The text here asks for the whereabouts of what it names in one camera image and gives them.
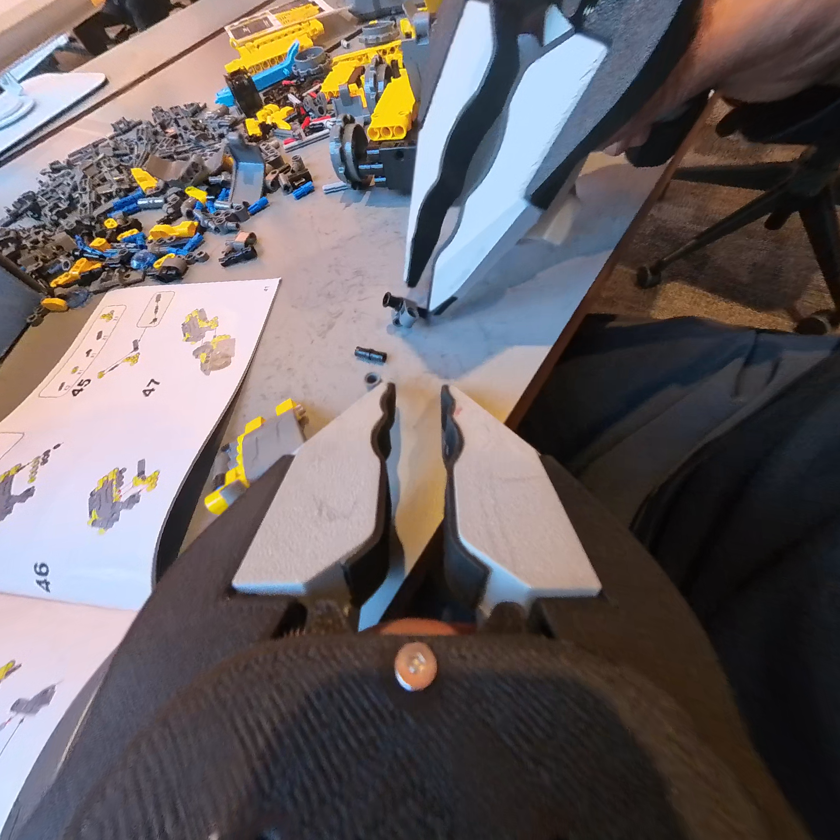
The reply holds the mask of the black seat brick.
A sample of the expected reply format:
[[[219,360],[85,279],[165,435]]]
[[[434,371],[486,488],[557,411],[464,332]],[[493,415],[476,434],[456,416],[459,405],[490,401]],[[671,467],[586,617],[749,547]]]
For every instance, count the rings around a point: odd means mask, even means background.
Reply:
[[[252,76],[247,70],[234,70],[227,73],[225,80],[238,109],[247,119],[254,119],[264,102]]]

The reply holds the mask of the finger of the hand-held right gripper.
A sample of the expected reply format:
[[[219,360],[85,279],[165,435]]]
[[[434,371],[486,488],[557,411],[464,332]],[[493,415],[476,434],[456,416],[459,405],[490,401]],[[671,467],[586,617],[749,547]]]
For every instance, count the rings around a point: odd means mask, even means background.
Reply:
[[[404,282],[422,278],[469,165],[518,68],[517,2],[442,2],[422,73]]]
[[[427,61],[427,312],[484,281],[546,214],[532,180],[605,63],[556,9],[542,37],[514,9],[443,9]]]

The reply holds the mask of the blue brick separator tool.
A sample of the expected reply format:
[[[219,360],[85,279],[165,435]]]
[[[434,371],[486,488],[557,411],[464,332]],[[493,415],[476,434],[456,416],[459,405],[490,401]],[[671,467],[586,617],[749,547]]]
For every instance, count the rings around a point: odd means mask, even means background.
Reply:
[[[262,91],[281,83],[292,75],[295,69],[295,62],[298,57],[300,47],[300,40],[293,40],[290,44],[289,50],[287,51],[286,57],[283,60],[268,67],[267,69],[256,72],[254,75],[250,74],[250,76],[254,79],[259,93],[262,93]],[[232,108],[236,105],[231,93],[228,91],[227,84],[225,88],[217,92],[214,101],[216,105],[225,106],[227,108]]]

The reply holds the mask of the person's right hand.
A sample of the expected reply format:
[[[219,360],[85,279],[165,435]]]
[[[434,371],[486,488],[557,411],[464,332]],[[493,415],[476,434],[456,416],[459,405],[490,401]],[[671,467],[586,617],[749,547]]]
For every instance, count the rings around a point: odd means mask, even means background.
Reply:
[[[686,53],[605,152],[643,144],[656,122],[703,91],[735,102],[778,101],[838,83],[838,67],[838,1],[703,2]]]

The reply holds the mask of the large yellow panel brick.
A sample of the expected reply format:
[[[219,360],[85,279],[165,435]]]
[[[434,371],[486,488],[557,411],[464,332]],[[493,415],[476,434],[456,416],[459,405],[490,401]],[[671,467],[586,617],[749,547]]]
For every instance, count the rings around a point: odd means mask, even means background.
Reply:
[[[259,35],[242,43],[231,39],[231,46],[238,52],[238,58],[225,65],[225,72],[246,70],[251,76],[281,63],[287,56],[292,43],[297,41],[300,49],[313,47],[324,35],[322,22],[312,17],[278,29],[276,32]]]

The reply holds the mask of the open blue cardboard box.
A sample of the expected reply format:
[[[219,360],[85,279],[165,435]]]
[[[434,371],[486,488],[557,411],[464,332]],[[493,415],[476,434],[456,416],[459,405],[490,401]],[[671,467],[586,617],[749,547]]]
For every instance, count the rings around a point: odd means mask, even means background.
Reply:
[[[36,310],[43,294],[1,268],[1,359],[14,347],[27,329],[27,319]]]

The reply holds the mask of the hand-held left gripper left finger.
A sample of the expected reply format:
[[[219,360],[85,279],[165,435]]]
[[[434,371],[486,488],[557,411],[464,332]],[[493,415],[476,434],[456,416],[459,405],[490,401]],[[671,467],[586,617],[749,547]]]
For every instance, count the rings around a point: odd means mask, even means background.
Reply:
[[[359,630],[390,567],[395,411],[394,384],[380,383],[291,458],[234,574],[234,604],[329,603]]]

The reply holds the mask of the pile of loose brick parts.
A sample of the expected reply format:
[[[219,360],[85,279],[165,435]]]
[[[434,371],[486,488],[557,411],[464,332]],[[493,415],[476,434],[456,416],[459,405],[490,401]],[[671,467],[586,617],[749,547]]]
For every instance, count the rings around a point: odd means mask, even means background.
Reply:
[[[221,255],[273,194],[311,194],[298,152],[330,138],[335,111],[318,89],[287,92],[254,119],[200,102],[154,107],[50,162],[2,210],[2,267],[43,293],[27,324],[114,288],[178,282],[208,260],[207,235],[224,238]]]

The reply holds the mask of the person's blue trouser leg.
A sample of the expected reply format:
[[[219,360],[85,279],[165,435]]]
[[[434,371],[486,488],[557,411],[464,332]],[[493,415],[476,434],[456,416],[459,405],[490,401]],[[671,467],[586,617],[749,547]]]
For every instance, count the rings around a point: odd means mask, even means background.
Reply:
[[[697,450],[835,350],[835,335],[591,315],[518,434],[629,525]]]

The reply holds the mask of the grey yellow brick assembly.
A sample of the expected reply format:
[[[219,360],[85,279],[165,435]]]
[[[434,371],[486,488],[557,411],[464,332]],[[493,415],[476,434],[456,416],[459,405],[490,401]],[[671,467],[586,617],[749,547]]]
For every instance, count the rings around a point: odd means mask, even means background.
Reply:
[[[292,399],[278,404],[270,416],[249,421],[236,440],[221,447],[213,490],[204,498],[209,513],[219,516],[280,458],[294,455],[306,443],[305,409]]]

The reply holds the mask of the white clipboard stand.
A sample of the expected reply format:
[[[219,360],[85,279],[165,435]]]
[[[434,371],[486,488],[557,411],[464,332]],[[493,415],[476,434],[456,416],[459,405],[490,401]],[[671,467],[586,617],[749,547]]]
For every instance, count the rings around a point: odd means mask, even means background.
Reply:
[[[107,83],[99,72],[45,73],[17,80],[2,74],[1,154]]]

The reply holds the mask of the black chair base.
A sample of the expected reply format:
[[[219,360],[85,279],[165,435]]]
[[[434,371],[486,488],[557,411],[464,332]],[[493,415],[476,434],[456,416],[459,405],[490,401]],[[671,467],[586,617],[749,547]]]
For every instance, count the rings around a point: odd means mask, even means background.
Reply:
[[[762,145],[798,145],[793,161],[681,167],[674,180],[740,188],[759,195],[737,211],[636,272],[641,289],[656,287],[662,273],[680,259],[763,220],[766,229],[782,228],[797,215],[833,302],[829,309],[800,318],[800,334],[825,335],[839,323],[839,91],[824,84],[779,101],[739,104],[718,123],[719,137],[739,134]]]

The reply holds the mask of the yellow grey brick vehicle model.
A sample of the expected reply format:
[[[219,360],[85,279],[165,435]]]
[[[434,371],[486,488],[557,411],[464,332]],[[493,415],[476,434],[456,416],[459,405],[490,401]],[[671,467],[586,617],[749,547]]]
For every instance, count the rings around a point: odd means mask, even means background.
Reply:
[[[348,5],[359,47],[339,54],[321,88],[335,111],[329,152],[337,179],[322,187],[325,194],[375,186],[411,193],[423,71],[440,5]]]

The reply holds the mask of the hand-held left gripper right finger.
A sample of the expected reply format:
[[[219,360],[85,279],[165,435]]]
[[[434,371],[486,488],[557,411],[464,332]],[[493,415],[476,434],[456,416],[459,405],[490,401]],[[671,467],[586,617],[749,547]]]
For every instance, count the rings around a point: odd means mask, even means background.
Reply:
[[[444,577],[479,625],[602,583],[538,451],[454,385],[440,392]]]

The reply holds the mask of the printed sticker sheet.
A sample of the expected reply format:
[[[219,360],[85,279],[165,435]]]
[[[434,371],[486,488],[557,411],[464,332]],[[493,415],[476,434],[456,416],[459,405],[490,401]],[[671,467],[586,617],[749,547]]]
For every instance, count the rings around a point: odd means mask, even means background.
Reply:
[[[272,2],[267,7],[227,25],[225,32],[230,45],[237,48],[333,11],[335,8],[321,1]]]

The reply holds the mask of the instruction booklet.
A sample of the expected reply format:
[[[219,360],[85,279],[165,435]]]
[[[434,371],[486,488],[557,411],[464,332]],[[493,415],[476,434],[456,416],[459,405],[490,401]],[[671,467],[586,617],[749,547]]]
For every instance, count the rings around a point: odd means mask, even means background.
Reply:
[[[151,595],[165,522],[279,287],[110,292],[2,420],[2,824]]]

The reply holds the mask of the black grey joint brick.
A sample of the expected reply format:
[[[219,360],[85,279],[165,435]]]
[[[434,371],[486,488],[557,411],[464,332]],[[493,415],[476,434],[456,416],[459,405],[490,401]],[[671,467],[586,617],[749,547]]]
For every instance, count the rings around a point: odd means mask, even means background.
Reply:
[[[221,266],[228,267],[257,259],[257,241],[255,233],[240,230],[234,238],[227,241],[217,261]]]

